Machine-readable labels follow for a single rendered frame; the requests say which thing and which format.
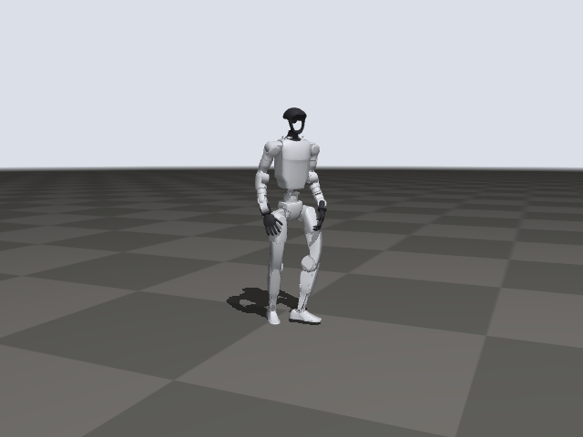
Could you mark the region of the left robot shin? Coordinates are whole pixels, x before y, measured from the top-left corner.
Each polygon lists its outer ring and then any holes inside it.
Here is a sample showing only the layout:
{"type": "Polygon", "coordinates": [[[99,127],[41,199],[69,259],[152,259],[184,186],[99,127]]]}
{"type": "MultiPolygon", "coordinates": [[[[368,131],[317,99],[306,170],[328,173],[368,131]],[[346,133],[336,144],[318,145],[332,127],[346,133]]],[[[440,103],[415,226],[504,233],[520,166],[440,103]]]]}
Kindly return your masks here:
{"type": "Polygon", "coordinates": [[[297,309],[297,311],[299,310],[298,312],[300,312],[300,313],[305,311],[306,305],[307,305],[309,298],[312,294],[312,290],[313,290],[315,281],[317,279],[320,265],[321,265],[321,263],[319,263],[318,268],[316,268],[313,271],[303,270],[301,272],[300,284],[299,284],[300,297],[299,297],[299,303],[298,303],[298,309],[297,309]]]}

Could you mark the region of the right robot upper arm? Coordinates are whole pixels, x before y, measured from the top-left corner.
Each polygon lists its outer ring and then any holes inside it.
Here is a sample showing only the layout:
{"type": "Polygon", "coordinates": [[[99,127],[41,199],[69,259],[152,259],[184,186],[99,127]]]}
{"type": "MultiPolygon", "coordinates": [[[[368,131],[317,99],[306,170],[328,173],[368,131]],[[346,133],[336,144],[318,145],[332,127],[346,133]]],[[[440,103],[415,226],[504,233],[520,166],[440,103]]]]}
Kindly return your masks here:
{"type": "Polygon", "coordinates": [[[267,170],[271,166],[273,158],[281,152],[281,147],[281,141],[270,141],[264,146],[263,155],[257,171],[257,173],[261,173],[261,183],[266,184],[269,182],[270,177],[267,174],[267,170]]]}

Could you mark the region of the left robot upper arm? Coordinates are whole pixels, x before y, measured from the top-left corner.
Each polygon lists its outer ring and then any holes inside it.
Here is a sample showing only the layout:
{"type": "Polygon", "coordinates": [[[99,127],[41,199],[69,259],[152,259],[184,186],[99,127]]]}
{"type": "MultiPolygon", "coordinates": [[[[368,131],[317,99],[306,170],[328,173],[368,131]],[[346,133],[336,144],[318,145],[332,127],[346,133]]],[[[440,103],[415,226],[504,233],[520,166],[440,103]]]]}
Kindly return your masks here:
{"type": "Polygon", "coordinates": [[[320,152],[320,148],[317,144],[310,142],[312,150],[311,150],[311,159],[310,159],[310,166],[309,166],[309,174],[306,183],[311,184],[315,183],[318,180],[317,174],[314,172],[317,164],[317,157],[320,152]]]}

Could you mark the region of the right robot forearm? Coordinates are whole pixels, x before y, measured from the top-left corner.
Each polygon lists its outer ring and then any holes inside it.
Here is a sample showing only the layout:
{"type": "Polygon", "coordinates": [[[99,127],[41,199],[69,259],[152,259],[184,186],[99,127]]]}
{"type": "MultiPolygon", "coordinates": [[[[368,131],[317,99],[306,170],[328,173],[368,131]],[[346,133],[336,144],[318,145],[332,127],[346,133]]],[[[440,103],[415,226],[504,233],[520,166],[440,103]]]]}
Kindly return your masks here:
{"type": "Polygon", "coordinates": [[[261,183],[261,173],[258,172],[255,176],[255,190],[257,190],[257,202],[260,205],[261,212],[265,213],[268,209],[267,186],[261,183]]]}

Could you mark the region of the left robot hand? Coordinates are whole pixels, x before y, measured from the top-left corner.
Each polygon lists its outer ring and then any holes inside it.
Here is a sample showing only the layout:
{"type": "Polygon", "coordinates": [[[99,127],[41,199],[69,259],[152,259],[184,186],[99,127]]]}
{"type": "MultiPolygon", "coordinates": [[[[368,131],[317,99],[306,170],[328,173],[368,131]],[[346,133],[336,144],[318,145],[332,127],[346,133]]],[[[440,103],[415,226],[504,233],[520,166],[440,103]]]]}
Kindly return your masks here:
{"type": "Polygon", "coordinates": [[[326,207],[325,207],[325,202],[323,200],[321,200],[319,202],[318,211],[320,212],[320,216],[316,220],[319,220],[319,224],[317,224],[316,226],[313,226],[315,228],[313,230],[315,230],[315,231],[321,229],[322,223],[324,221],[326,207]]]}

